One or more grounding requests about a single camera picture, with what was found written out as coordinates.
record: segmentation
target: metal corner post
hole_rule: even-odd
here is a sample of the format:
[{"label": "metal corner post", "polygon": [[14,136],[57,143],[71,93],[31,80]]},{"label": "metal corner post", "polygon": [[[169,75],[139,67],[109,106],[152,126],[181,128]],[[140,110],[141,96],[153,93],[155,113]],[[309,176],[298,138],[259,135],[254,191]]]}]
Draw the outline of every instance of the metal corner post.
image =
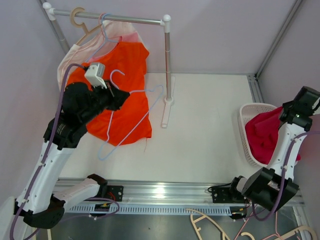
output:
[{"label": "metal corner post", "polygon": [[269,61],[271,60],[273,55],[275,54],[278,46],[280,45],[282,39],[286,35],[288,29],[292,25],[293,21],[295,20],[295,17],[297,16],[299,10],[301,9],[301,7],[305,1],[306,0],[295,0],[293,6],[291,7],[289,13],[287,14],[278,34],[276,35],[275,39],[273,40],[271,47],[269,48],[266,56],[264,57],[261,65],[255,75],[257,80],[261,76],[261,73],[264,71],[264,69],[266,68],[267,64],[269,63]]},{"label": "metal corner post", "polygon": [[43,2],[42,0],[38,0],[38,2],[42,5],[47,18],[49,19],[51,28],[53,29],[53,32],[55,33],[55,36],[58,39],[62,50],[66,54],[70,50],[70,46],[66,40],[64,32],[61,30],[60,25],[57,22],[56,16],[54,14],[54,8],[52,8],[51,4],[48,2]]},{"label": "metal corner post", "polygon": [[253,73],[249,74],[246,76],[248,79],[248,84],[249,84],[249,88],[250,88],[250,92],[251,92],[251,96],[252,96],[252,101],[254,103],[264,103],[264,97],[263,94],[261,92],[261,88],[259,85],[259,82],[257,81],[255,75]]}]

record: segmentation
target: red garment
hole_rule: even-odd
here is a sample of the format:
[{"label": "red garment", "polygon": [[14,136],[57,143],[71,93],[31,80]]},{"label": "red garment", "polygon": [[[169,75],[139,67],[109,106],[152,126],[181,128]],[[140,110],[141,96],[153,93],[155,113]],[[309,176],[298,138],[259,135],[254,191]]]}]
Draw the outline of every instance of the red garment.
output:
[{"label": "red garment", "polygon": [[273,111],[260,113],[245,125],[245,132],[253,157],[262,164],[268,164],[278,142],[279,115],[282,106]]},{"label": "red garment", "polygon": [[[132,90],[145,89],[145,74],[147,73],[146,59],[148,50],[141,42],[119,42],[109,54],[103,56],[98,62],[105,65],[103,79],[108,80],[110,73],[118,69],[125,75],[115,72],[112,75],[113,82],[119,89],[130,92]],[[90,83],[84,76],[84,70],[77,68],[69,77],[67,84],[82,82],[91,89]],[[116,146],[136,126],[136,124],[148,112],[148,99],[145,92],[135,92],[129,96],[120,110],[113,114],[108,143]],[[90,134],[106,141],[107,131],[111,117],[111,111],[105,110],[86,127]],[[145,117],[137,128],[121,144],[132,144],[141,138],[151,138],[152,128],[149,116]]]}]

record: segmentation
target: white floor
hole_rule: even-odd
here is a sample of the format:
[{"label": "white floor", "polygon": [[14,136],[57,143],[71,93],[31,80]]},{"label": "white floor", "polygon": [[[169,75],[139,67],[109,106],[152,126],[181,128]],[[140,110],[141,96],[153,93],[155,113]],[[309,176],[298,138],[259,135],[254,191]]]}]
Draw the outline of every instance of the white floor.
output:
[{"label": "white floor", "polygon": [[[246,76],[174,74],[174,106],[168,128],[161,128],[164,102],[150,113],[152,138],[119,147],[107,160],[97,158],[102,140],[86,134],[60,177],[96,173],[109,180],[228,183],[255,171],[245,159],[237,123],[241,105],[252,102]],[[149,73],[146,86],[165,86],[162,73]],[[158,92],[147,93],[152,105]],[[104,146],[104,156],[113,149]]]}]

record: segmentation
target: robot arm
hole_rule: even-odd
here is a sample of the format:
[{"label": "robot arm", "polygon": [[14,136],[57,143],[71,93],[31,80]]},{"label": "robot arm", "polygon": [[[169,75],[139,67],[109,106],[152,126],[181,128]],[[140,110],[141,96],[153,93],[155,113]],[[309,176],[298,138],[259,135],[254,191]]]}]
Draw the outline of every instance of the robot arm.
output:
[{"label": "robot arm", "polygon": [[[58,177],[69,156],[77,147],[81,137],[87,132],[86,124],[105,109],[116,111],[121,108],[129,93],[115,88],[102,79],[104,65],[92,63],[85,72],[92,90],[82,82],[65,88],[53,142],[45,163],[42,163],[45,150],[53,130],[54,120],[50,121],[44,134],[44,143],[37,165],[25,189],[15,202],[15,214],[23,205],[20,216],[31,227],[50,229],[62,218],[65,210],[97,195],[104,196],[107,181],[92,174],[83,182],[52,195]],[[32,185],[29,197],[25,200],[28,187]]]},{"label": "robot arm", "polygon": [[267,167],[261,168],[249,179],[236,177],[236,189],[253,203],[271,211],[276,204],[280,192],[281,180],[284,178],[284,187],[276,211],[288,202],[299,190],[293,183],[294,167],[299,148],[312,125],[310,116],[320,106],[320,92],[304,86],[293,101],[284,103],[279,117],[281,125],[278,131],[278,141]]}]

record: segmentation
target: white basket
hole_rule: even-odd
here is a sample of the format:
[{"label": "white basket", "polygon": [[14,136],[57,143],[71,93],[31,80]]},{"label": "white basket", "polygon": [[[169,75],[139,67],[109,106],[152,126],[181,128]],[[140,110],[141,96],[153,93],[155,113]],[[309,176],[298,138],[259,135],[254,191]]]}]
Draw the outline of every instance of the white basket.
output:
[{"label": "white basket", "polygon": [[251,149],[248,143],[245,126],[251,119],[253,119],[258,114],[270,112],[276,108],[277,108],[276,106],[265,104],[265,103],[248,103],[243,105],[240,108],[240,114],[238,116],[238,124],[239,124],[239,130],[241,135],[241,141],[244,149],[245,158],[252,166],[266,167],[267,165],[260,163],[252,155]]}]

